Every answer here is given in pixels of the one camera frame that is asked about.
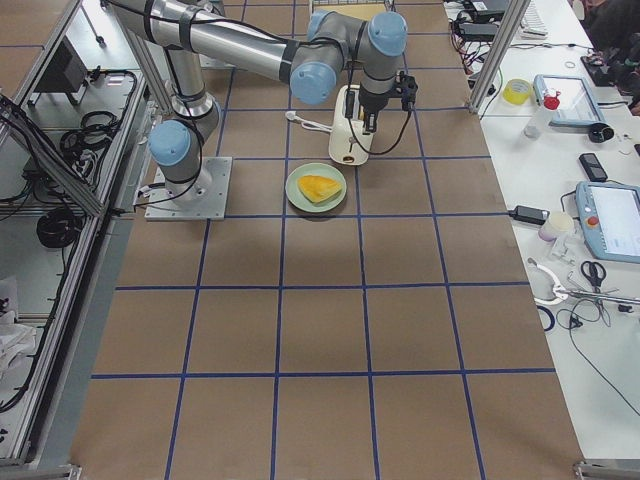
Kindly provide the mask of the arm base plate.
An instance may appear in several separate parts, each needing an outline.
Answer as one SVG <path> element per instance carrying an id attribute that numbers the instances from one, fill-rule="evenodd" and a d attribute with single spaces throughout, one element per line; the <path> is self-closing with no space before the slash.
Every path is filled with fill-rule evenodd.
<path id="1" fill-rule="evenodd" d="M 225 218 L 229 182 L 233 159 L 231 157 L 205 157 L 202 171 L 195 182 L 183 185 L 169 183 L 160 168 L 156 168 L 155 182 L 162 183 L 152 189 L 144 216 L 147 221 L 199 221 Z"/>

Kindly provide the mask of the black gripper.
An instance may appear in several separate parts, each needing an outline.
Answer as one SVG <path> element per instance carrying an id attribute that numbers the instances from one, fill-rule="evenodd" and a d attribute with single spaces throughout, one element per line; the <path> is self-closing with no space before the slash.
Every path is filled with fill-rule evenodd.
<path id="1" fill-rule="evenodd" d="M 374 134 L 377 131 L 378 114 L 388 104 L 386 94 L 376 94 L 367 89 L 360 89 L 359 103 L 363 109 L 363 129 L 366 134 Z"/>

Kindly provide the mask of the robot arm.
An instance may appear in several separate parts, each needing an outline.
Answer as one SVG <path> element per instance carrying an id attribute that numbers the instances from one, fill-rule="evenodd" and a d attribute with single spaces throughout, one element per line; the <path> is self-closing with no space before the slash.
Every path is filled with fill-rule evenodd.
<path id="1" fill-rule="evenodd" d="M 390 99 L 401 99 L 406 111 L 415 102 L 415 82 L 400 69 L 407 24 L 396 12 L 361 20 L 318 10 L 311 15 L 306 40 L 297 41 L 195 3 L 115 1 L 112 6 L 124 29 L 164 50 L 178 118 L 152 131 L 150 149 L 168 192 L 180 202 L 199 198 L 209 186 L 202 148 L 220 117 L 204 85 L 200 56 L 278 80 L 310 105 L 326 100 L 341 71 L 360 65 L 358 102 L 366 134 L 376 132 L 378 115 Z"/>

